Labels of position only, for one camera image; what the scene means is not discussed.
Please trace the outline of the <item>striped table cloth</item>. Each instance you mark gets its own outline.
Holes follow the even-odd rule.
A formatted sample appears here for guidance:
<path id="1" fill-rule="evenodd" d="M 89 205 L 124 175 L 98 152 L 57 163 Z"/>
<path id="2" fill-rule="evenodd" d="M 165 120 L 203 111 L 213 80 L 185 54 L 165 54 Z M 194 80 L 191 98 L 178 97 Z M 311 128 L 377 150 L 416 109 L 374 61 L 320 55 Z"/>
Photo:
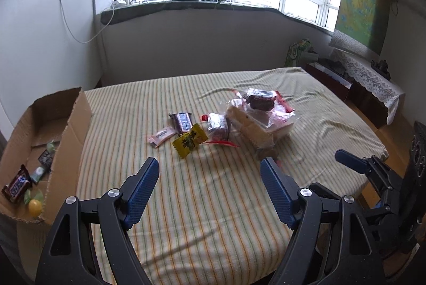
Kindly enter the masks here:
<path id="1" fill-rule="evenodd" d="M 291 236 L 280 222 L 260 175 L 255 147 L 237 131 L 232 146 L 202 145 L 180 158 L 171 142 L 148 144 L 170 114 L 193 120 L 220 112 L 236 91 L 275 90 L 294 108 L 292 131 L 274 147 L 298 185 L 321 183 L 357 196 L 366 178 L 340 165 L 338 149 L 367 158 L 388 153 L 369 126 L 302 69 L 224 72 L 130 82 L 89 90 L 86 137 L 65 150 L 57 188 L 44 196 L 52 220 L 70 195 L 94 199 L 119 187 L 149 157 L 159 180 L 142 220 L 129 232 L 155 284 L 252 284 L 279 265 Z"/>

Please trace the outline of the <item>yellow candy packet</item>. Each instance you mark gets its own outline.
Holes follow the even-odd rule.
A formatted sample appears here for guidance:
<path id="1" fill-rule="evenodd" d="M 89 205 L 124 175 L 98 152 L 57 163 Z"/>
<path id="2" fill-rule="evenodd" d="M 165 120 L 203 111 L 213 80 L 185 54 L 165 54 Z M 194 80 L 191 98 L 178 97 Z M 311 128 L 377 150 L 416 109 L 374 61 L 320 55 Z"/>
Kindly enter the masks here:
<path id="1" fill-rule="evenodd" d="M 198 123 L 195 123 L 195 125 L 193 125 L 187 133 L 180 135 L 176 140 L 174 140 L 172 145 L 180 158 L 185 159 L 200 144 L 203 144 L 207 140 L 208 136 L 205 131 Z"/>

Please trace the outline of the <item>green mint candy packet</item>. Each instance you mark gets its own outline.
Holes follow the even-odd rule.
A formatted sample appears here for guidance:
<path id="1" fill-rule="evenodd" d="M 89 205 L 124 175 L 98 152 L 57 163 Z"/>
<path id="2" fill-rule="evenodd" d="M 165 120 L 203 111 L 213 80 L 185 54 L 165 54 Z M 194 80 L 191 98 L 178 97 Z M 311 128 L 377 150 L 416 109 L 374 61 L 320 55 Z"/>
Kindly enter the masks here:
<path id="1" fill-rule="evenodd" d="M 31 181 L 35 184 L 38 185 L 38 183 L 40 182 L 40 180 L 43 178 L 43 176 L 46 173 L 46 169 L 43 166 L 38 166 L 31 174 L 30 174 L 30 178 Z"/>

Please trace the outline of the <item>chocolate cake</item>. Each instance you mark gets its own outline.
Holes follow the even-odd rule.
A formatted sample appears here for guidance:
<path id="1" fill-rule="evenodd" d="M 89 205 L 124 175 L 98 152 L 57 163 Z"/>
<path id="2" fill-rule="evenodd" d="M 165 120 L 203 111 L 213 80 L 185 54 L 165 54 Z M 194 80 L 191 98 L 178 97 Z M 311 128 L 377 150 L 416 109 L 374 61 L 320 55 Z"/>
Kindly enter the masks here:
<path id="1" fill-rule="evenodd" d="M 283 96 L 277 90 L 248 88 L 245 91 L 233 90 L 233 92 L 253 110 L 271 112 L 274 108 L 281 106 L 285 113 L 294 112 L 294 108 L 285 101 Z"/>

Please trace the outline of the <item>green jelly cup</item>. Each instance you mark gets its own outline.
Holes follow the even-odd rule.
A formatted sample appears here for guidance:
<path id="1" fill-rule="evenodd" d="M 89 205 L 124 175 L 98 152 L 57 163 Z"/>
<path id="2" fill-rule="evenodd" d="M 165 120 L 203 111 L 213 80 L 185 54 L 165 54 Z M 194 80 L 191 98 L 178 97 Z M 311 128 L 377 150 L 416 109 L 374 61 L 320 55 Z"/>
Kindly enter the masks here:
<path id="1" fill-rule="evenodd" d="M 59 147 L 59 143 L 58 142 L 48 142 L 46 144 L 46 150 L 50 154 L 54 154 L 57 151 L 58 147 Z"/>

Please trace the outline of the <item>brown cardboard box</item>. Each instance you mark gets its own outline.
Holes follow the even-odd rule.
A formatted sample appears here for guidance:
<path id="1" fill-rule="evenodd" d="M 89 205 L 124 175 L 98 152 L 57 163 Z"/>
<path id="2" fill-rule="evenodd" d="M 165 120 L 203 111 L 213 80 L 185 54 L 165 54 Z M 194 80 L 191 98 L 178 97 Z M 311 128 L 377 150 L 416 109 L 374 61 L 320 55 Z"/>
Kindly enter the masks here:
<path id="1" fill-rule="evenodd" d="M 22 114 L 1 158 L 1 214 L 25 223 L 52 224 L 63 202 L 76 193 L 79 163 L 92 111 L 82 88 L 37 99 Z M 17 185 L 20 169 L 34 177 L 31 197 L 43 196 L 33 217 L 21 194 L 6 195 Z"/>

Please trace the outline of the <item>power strip on sill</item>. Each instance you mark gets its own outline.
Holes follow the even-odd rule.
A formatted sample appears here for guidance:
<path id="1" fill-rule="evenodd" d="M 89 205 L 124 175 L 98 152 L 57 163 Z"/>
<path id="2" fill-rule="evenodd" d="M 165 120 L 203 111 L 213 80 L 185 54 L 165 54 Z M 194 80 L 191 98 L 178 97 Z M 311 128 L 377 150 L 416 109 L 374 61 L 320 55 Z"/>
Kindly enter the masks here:
<path id="1" fill-rule="evenodd" d="M 127 3 L 125 0 L 113 0 L 111 4 L 111 7 L 113 7 L 114 9 L 125 7 L 125 6 L 127 6 Z"/>

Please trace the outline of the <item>bagged toast bread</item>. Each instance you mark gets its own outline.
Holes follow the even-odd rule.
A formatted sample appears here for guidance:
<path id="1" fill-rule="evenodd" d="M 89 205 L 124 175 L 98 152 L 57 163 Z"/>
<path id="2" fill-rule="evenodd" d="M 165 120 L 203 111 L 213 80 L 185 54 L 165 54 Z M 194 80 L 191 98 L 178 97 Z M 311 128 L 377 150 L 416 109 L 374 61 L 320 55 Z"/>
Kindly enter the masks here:
<path id="1" fill-rule="evenodd" d="M 288 135 L 298 120 L 294 111 L 275 101 L 271 111 L 252 109 L 243 99 L 227 103 L 226 116 L 239 133 L 258 149 L 268 149 Z"/>

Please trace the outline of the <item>red storage box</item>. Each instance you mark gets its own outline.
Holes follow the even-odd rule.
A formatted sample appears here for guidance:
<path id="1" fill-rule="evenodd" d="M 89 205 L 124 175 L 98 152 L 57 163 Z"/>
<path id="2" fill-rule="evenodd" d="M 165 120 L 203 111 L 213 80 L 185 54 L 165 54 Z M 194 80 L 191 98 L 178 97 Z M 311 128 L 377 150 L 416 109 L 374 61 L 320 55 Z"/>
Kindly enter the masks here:
<path id="1" fill-rule="evenodd" d="M 307 64 L 305 71 L 330 89 L 342 101 L 347 100 L 352 83 L 317 62 Z"/>

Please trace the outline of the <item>snickers bar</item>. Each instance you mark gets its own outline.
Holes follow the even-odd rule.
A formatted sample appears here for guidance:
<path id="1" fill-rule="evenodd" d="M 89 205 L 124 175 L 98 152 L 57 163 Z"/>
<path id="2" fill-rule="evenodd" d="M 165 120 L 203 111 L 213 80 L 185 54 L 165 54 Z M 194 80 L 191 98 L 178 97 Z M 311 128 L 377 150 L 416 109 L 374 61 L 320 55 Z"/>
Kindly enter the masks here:
<path id="1" fill-rule="evenodd" d="M 6 184 L 1 192 L 4 194 L 6 199 L 16 204 L 24 195 L 27 189 L 32 187 L 32 179 L 27 168 L 21 165 L 17 174 L 11 180 L 9 184 Z"/>
<path id="2" fill-rule="evenodd" d="M 193 126 L 191 113 L 189 112 L 170 113 L 169 117 L 179 135 L 189 132 Z"/>

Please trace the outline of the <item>yellow ball candy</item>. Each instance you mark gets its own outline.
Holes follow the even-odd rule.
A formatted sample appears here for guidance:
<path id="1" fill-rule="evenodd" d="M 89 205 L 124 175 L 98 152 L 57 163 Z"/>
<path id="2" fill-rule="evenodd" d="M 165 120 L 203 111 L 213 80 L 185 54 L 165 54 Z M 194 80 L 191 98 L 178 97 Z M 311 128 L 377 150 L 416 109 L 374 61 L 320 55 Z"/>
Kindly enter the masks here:
<path id="1" fill-rule="evenodd" d="M 43 205 L 37 199 L 31 199 L 27 204 L 27 207 L 32 218 L 38 218 L 43 211 Z"/>

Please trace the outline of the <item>white cabinet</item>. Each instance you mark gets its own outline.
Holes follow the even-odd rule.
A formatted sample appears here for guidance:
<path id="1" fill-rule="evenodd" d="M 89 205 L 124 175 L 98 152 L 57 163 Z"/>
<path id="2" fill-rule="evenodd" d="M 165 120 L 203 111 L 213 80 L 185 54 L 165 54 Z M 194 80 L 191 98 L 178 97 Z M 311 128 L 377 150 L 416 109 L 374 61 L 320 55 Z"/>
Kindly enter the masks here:
<path id="1" fill-rule="evenodd" d="M 96 86 L 92 0 L 1 0 L 1 133 L 37 98 Z"/>

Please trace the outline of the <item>pink small candy packet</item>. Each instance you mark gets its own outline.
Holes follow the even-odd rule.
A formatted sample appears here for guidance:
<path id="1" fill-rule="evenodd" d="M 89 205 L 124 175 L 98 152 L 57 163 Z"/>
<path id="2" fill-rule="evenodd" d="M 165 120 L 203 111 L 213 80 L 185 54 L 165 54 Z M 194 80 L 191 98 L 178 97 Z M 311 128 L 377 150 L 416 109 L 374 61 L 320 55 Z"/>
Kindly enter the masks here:
<path id="1" fill-rule="evenodd" d="M 154 148 L 158 148 L 160 145 L 165 143 L 174 135 L 176 135 L 176 130 L 171 126 L 167 126 L 159 130 L 156 134 L 153 134 L 152 136 L 148 137 L 147 141 Z"/>

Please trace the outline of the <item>black small snack packet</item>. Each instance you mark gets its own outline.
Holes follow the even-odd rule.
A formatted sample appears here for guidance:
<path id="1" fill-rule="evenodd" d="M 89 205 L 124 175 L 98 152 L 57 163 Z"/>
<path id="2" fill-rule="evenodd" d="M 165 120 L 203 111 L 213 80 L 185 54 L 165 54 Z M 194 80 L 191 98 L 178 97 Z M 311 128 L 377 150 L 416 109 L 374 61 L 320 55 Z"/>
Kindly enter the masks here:
<path id="1" fill-rule="evenodd" d="M 47 171 L 51 171 L 51 166 L 54 161 L 54 154 L 50 154 L 47 150 L 44 150 L 41 155 L 38 157 L 38 162 L 43 166 Z"/>

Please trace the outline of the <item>green leaf candy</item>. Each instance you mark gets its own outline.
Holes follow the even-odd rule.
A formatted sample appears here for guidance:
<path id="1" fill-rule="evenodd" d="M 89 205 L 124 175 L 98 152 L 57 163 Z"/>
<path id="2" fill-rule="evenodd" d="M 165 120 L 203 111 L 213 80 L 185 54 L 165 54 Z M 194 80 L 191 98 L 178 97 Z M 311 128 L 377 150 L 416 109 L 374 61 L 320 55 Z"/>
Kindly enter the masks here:
<path id="1" fill-rule="evenodd" d="M 39 201 L 41 204 L 44 201 L 44 195 L 41 189 L 31 190 L 27 189 L 24 193 L 23 202 L 25 205 L 28 205 L 31 200 Z"/>

